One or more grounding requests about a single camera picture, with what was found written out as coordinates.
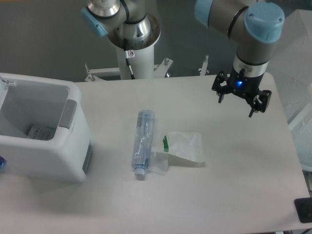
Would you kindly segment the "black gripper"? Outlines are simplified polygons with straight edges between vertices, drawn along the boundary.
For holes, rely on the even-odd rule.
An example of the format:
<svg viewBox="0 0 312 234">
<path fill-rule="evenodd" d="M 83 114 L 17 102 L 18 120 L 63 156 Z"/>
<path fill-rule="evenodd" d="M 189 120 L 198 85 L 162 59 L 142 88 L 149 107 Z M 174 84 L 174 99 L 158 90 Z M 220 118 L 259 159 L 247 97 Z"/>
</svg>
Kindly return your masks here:
<svg viewBox="0 0 312 234">
<path fill-rule="evenodd" d="M 245 72 L 237 72 L 232 67 L 230 77 L 223 71 L 220 71 L 213 82 L 212 90 L 218 95 L 218 103 L 221 103 L 226 94 L 234 94 L 240 98 L 253 98 L 251 102 L 251 111 L 249 117 L 253 113 L 264 113 L 270 103 L 272 92 L 270 90 L 260 90 L 264 74 L 257 77 L 247 77 Z"/>
</svg>

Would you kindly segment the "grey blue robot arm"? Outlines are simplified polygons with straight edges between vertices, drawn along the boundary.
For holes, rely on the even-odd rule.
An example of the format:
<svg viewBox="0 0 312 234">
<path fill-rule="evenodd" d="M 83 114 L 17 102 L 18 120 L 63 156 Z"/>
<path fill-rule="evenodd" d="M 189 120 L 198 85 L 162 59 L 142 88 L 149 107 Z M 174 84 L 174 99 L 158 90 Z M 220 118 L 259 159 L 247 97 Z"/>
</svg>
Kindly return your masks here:
<svg viewBox="0 0 312 234">
<path fill-rule="evenodd" d="M 98 37 L 108 37 L 115 46 L 122 79 L 155 77 L 154 45 L 160 37 L 157 19 L 146 11 L 144 0 L 90 0 L 81 16 Z M 227 94 L 240 97 L 251 113 L 265 112 L 271 91 L 260 90 L 285 20 L 274 3 L 246 5 L 238 0 L 198 0 L 195 18 L 237 43 L 229 75 L 219 72 L 212 85 L 220 100 Z"/>
</svg>

